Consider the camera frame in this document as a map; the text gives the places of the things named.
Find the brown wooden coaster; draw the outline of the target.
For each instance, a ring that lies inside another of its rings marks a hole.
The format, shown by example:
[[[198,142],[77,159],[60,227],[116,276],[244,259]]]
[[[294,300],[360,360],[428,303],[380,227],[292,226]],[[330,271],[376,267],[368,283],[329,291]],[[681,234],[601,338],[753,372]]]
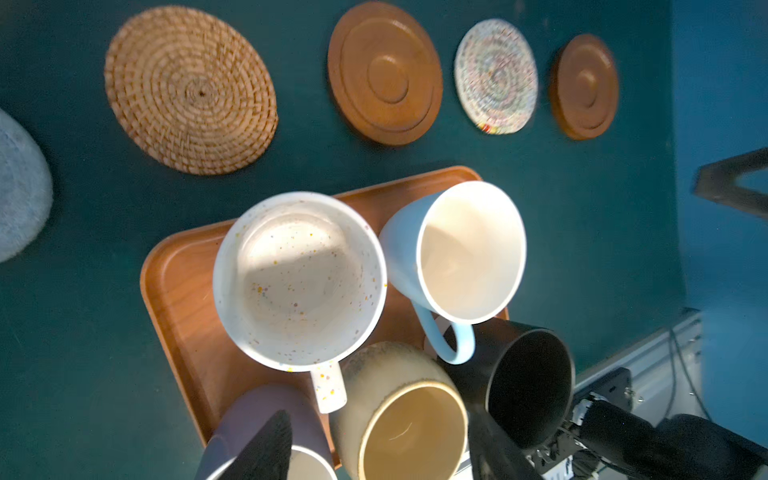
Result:
[[[410,144],[439,113],[443,74],[437,51],[421,24],[392,4],[365,2],[339,19],[327,72],[345,119],[374,142]]]
[[[618,110],[619,78],[610,49],[593,34],[580,34],[560,51],[548,88],[559,127],[573,140],[604,134]]]

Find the light blue mug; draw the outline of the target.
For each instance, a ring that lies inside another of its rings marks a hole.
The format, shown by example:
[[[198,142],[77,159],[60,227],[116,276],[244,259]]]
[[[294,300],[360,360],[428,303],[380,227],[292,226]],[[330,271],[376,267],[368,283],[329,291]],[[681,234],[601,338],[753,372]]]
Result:
[[[436,354],[469,361],[474,325],[507,307],[524,274],[527,238],[515,203],[491,183],[459,183],[401,208],[379,240],[388,282],[411,301]]]

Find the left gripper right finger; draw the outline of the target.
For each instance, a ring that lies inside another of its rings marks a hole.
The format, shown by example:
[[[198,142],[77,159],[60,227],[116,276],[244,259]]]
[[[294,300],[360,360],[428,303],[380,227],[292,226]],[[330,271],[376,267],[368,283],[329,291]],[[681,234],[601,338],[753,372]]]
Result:
[[[522,450],[486,410],[469,407],[467,413],[474,479],[542,479]]]

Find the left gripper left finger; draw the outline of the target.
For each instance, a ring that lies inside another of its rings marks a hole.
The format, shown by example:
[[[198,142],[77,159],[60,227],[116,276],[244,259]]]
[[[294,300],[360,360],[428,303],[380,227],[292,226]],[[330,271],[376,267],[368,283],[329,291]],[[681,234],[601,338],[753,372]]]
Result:
[[[279,410],[265,423],[219,479],[288,478],[293,430],[287,411]]]

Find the white speckled mug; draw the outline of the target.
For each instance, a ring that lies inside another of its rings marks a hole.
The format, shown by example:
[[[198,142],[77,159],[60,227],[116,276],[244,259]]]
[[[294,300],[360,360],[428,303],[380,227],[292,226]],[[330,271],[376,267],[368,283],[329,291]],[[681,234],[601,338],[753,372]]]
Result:
[[[371,335],[387,293],[382,247],[360,214],[314,192],[263,200],[225,235],[212,285],[219,319],[242,352],[309,373],[320,413],[345,406],[340,363]]]

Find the woven rattan coaster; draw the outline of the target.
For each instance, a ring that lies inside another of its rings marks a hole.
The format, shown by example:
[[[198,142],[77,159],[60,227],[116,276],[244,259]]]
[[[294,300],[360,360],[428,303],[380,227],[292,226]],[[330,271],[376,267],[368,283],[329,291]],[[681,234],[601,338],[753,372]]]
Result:
[[[247,167],[278,127],[274,83],[237,30],[204,11],[161,6],[127,20],[105,56],[108,103],[128,137],[174,170]]]

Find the grey felt coaster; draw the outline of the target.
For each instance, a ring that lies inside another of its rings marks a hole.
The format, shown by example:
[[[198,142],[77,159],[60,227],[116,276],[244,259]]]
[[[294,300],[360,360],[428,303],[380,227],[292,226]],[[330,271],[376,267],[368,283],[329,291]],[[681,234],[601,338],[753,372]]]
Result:
[[[1,113],[1,260],[19,255],[43,230],[53,181],[42,150],[13,117]]]

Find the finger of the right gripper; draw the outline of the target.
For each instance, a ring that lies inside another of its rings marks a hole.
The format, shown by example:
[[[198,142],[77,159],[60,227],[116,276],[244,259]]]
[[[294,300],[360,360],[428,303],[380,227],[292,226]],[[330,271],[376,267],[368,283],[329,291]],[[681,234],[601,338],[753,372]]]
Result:
[[[738,184],[740,177],[766,168],[767,148],[703,165],[697,171],[693,194],[766,219],[767,194]]]

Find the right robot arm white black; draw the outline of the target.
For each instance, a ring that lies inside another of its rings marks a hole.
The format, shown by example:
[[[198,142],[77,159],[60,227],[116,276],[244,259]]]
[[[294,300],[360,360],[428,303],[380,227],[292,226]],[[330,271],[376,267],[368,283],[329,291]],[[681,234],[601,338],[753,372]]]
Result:
[[[767,149],[698,169],[693,193],[767,218],[767,195],[738,178],[767,168]],[[609,467],[634,479],[754,479],[767,466],[767,449],[702,417],[679,414],[656,426],[604,401],[587,407],[575,437]]]

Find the white multicolour woven coaster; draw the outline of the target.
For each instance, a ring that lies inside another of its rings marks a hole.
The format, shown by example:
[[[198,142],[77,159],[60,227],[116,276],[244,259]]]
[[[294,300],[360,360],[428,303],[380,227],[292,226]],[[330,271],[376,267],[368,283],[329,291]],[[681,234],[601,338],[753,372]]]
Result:
[[[539,91],[534,55],[505,20],[483,20],[467,31],[456,51],[454,80],[462,108],[486,134],[516,133],[533,116]]]

